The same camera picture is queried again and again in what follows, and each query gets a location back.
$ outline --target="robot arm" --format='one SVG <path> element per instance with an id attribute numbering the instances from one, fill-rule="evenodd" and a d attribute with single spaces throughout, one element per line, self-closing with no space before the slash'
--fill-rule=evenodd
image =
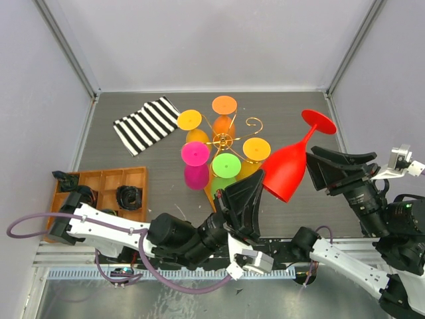
<path id="1" fill-rule="evenodd" d="M 218 249 L 227 245 L 230 257 L 227 271 L 233 279 L 239 279 L 246 270 L 264 274 L 272 270 L 274 260 L 252 248 L 252 244 L 260 237 L 258 206 L 263 177 L 264 172 L 260 170 L 227 187 L 225 191 L 218 190 L 214 201 L 217 213 L 211 214 L 197 228 L 167 213 L 160 214 L 151 223 L 108 215 L 81 203 L 78 193 L 71 193 L 61 212 L 81 216 L 81 220 L 57 218 L 47 236 L 67 245 L 82 241 L 98 249 L 104 256 L 118 257 L 124 247 L 137 251 L 140 240 L 137 230 L 148 229 L 143 241 L 143 251 L 148 257 L 196 269 Z M 125 233 L 105 224 L 129 231 Z"/>
<path id="2" fill-rule="evenodd" d="M 425 174 L 425 164 L 414 161 L 409 148 L 410 145 L 407 144 L 402 144 L 399 148 L 393 148 L 388 164 L 382 166 L 372 179 L 398 178 L 405 176 L 406 173 L 414 177 Z"/>
<path id="3" fill-rule="evenodd" d="M 405 173 L 419 175 L 423 167 L 411 161 L 411 152 L 402 146 L 393 149 L 398 154 L 396 164 L 389 166 L 401 177 Z M 313 147 L 307 154 L 307 168 L 316 190 L 326 189 L 330 196 L 343 194 L 355 212 L 362 230 L 370 237 L 380 237 L 375 249 L 386 263 L 397 270 L 387 274 L 363 264 L 339 251 L 311 229 L 302 227 L 292 240 L 294 253 L 309 256 L 344 274 L 379 300 L 383 310 L 395 318 L 425 318 L 425 197 L 409 195 L 414 200 L 404 201 L 400 195 L 388 204 L 385 188 L 376 188 L 375 180 L 388 175 L 389 169 L 380 170 L 375 153 L 349 155 Z"/>

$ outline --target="striped cloth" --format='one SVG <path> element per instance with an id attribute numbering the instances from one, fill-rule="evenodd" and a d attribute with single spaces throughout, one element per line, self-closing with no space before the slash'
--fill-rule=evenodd
<path id="1" fill-rule="evenodd" d="M 162 140 L 177 128 L 179 111 L 163 96 L 114 122 L 114 130 L 132 156 Z"/>

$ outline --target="purple cable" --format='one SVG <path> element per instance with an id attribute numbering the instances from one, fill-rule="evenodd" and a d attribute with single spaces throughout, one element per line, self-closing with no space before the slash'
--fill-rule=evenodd
<path id="1" fill-rule="evenodd" d="M 69 218 L 69 219 L 78 219 L 78 220 L 82 220 L 82 216 L 78 216 L 78 215 L 73 215 L 73 214 L 66 214 L 66 213 L 38 213 L 38 214 L 32 214 L 32 215 L 28 215 L 28 216 L 24 216 L 21 218 L 18 218 L 16 221 L 13 221 L 6 230 L 6 234 L 7 236 L 11 237 L 11 238 L 17 238 L 17 239 L 24 239 L 24 238 L 30 238 L 30 237 L 35 237 L 35 236 L 39 236 L 39 235 L 45 235 L 47 234 L 47 231 L 39 231 L 37 233 L 31 233 L 31 234 L 26 234 L 26 235 L 16 235 L 12 233 L 12 229 L 18 225 L 19 223 L 22 223 L 23 221 L 27 221 L 28 219 L 33 219 L 33 218 L 40 218 L 40 217 L 64 217 L 64 218 Z M 118 227 L 109 223 L 105 223 L 103 221 L 98 221 L 95 219 L 91 219 L 91 218 L 86 218 L 86 221 L 89 223 L 93 223 L 93 224 L 97 224 L 100 226 L 104 226 L 107 228 L 111 228 L 111 229 L 115 229 L 117 231 L 122 231 L 125 233 L 130 233 L 130 229 L 127 228 L 123 228 L 123 227 Z M 220 282 L 210 286 L 210 287 L 206 287 L 206 288 L 200 288 L 200 289 L 194 289 L 194 288 L 186 288 L 186 287 L 182 287 L 179 286 L 178 284 L 175 284 L 174 282 L 166 279 L 165 277 L 161 276 L 156 269 L 151 265 L 151 263 L 149 262 L 149 260 L 147 259 L 147 256 L 145 254 L 145 251 L 143 250 L 143 241 L 145 240 L 146 236 L 147 236 L 147 229 L 135 229 L 133 231 L 133 234 L 140 234 L 140 241 L 139 241 L 139 253 L 140 253 L 140 257 L 141 260 L 143 261 L 143 264 L 145 265 L 146 269 L 148 271 L 151 272 L 151 274 L 160 282 L 162 282 L 163 284 L 165 284 L 166 286 L 175 289 L 179 292 L 183 292 L 185 294 L 206 294 L 208 292 L 212 292 L 214 290 L 217 290 L 221 287 L 223 287 L 226 283 L 228 283 L 229 281 L 232 280 L 232 277 L 228 274 L 227 276 L 225 276 Z M 99 265 L 99 259 L 98 259 L 98 254 L 96 251 L 96 256 L 95 256 L 95 260 L 97 259 L 97 263 L 96 266 L 98 266 L 98 269 L 100 271 L 100 274 L 102 277 L 104 277 L 106 280 L 110 281 L 110 282 L 116 282 L 116 283 L 122 283 L 123 281 L 127 281 L 127 280 L 131 280 L 133 279 L 131 282 L 129 282 L 128 284 L 126 284 L 126 286 L 135 284 L 141 277 L 141 274 L 137 274 L 134 275 L 133 278 L 123 278 L 123 279 L 112 279 L 109 278 L 108 276 L 106 276 L 106 274 L 104 273 L 104 271 L 102 270 L 102 268 Z"/>
<path id="2" fill-rule="evenodd" d="M 39 235 L 45 235 L 47 234 L 47 231 L 39 231 L 37 233 L 31 233 L 31 234 L 26 234 L 26 235 L 16 235 L 12 233 L 12 229 L 13 227 L 15 227 L 16 225 L 18 225 L 19 223 L 22 223 L 23 221 L 27 221 L 28 219 L 33 219 L 33 218 L 40 218 L 40 217 L 65 217 L 65 218 L 69 218 L 69 219 L 78 219 L 79 221 L 82 220 L 82 216 L 78 216 L 78 215 L 73 215 L 73 214 L 66 214 L 66 213 L 38 213 L 38 214 L 32 214 L 32 215 L 28 215 L 28 216 L 24 216 L 21 218 L 18 218 L 16 221 L 14 221 L 13 223 L 11 223 L 6 230 L 6 234 L 7 236 L 11 237 L 11 238 L 17 238 L 17 239 L 24 239 L 24 238 L 30 238 L 30 237 L 35 237 L 35 236 L 39 236 Z M 116 231 L 123 231 L 125 233 L 130 233 L 130 229 L 128 228 L 123 228 L 123 227 L 118 227 L 115 226 L 113 224 L 108 224 L 105 223 L 103 221 L 98 221 L 96 219 L 92 219 L 92 218 L 86 218 L 86 221 L 88 221 L 89 223 L 93 223 L 93 224 L 97 224 L 100 226 L 104 226 L 107 228 L 111 228 L 111 229 L 115 229 Z M 135 229 L 133 231 L 133 234 L 140 234 L 141 233 L 141 229 Z"/>
<path id="3" fill-rule="evenodd" d="M 152 266 L 152 264 L 149 262 L 149 259 L 147 259 L 147 256 L 145 254 L 145 251 L 143 250 L 143 242 L 147 236 L 147 229 L 142 229 L 140 233 L 140 240 L 139 240 L 139 253 L 140 258 L 143 264 L 145 265 L 146 269 L 159 281 L 162 282 L 165 286 L 168 286 L 174 290 L 177 290 L 179 292 L 183 292 L 185 294 L 207 294 L 209 292 L 212 292 L 214 290 L 217 290 L 221 287 L 223 287 L 226 283 L 232 280 L 232 277 L 228 274 L 225 276 L 220 282 L 206 288 L 186 288 L 179 286 L 178 284 L 175 284 L 171 280 L 166 279 L 164 276 L 159 274 L 157 270 Z"/>
<path id="4" fill-rule="evenodd" d="M 316 232 L 318 232 L 320 229 L 323 229 L 323 228 L 326 228 L 329 231 L 330 242 L 331 242 L 331 244 L 333 244 L 333 233 L 332 233 L 332 229 L 329 226 L 326 226 L 326 225 L 320 226 L 316 229 Z M 308 280 L 311 277 L 312 271 L 313 271 L 313 261 L 310 261 L 310 269 L 308 270 L 307 278 L 305 279 L 304 284 L 303 284 L 306 288 L 307 288 Z"/>

